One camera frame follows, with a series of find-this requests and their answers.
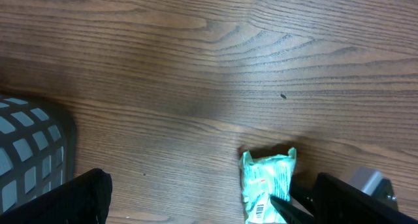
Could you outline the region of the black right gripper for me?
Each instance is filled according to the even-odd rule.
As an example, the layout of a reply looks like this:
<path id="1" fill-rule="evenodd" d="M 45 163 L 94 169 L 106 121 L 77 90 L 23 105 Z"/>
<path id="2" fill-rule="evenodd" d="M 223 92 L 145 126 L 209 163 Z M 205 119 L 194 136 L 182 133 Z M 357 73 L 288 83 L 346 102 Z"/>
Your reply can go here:
<path id="1" fill-rule="evenodd" d="M 309 214 L 315 214 L 312 193 L 312 179 L 304 174 L 295 174 L 291 178 L 289 193 L 298 207 Z M 390 179 L 384 178 L 372 193 L 372 198 L 398 211 L 397 197 Z"/>

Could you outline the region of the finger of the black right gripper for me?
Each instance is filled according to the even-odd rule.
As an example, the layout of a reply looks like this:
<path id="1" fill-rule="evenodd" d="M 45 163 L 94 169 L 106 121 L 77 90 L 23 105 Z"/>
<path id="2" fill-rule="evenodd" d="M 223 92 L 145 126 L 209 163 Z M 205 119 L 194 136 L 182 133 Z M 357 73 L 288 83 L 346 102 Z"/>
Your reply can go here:
<path id="1" fill-rule="evenodd" d="M 296 208 L 289 202 L 278 197 L 271 197 L 270 201 L 287 224 L 315 224 L 314 216 Z"/>

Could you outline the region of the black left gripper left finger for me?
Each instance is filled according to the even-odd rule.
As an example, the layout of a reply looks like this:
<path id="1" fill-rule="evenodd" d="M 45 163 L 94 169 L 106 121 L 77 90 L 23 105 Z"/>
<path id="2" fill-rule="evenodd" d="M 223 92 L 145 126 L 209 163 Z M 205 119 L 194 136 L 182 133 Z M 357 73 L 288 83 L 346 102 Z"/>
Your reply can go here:
<path id="1" fill-rule="evenodd" d="M 2 214 L 1 224 L 105 224 L 111 196 L 111 175 L 94 168 Z"/>

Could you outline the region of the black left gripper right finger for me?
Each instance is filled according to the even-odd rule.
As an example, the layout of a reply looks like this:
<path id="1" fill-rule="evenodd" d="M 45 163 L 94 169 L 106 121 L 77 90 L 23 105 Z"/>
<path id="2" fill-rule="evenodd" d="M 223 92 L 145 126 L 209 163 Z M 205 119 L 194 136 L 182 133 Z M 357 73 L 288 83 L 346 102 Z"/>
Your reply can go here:
<path id="1" fill-rule="evenodd" d="M 314 183 L 313 199 L 313 216 L 320 224 L 417 224 L 416 219 L 324 172 Z"/>

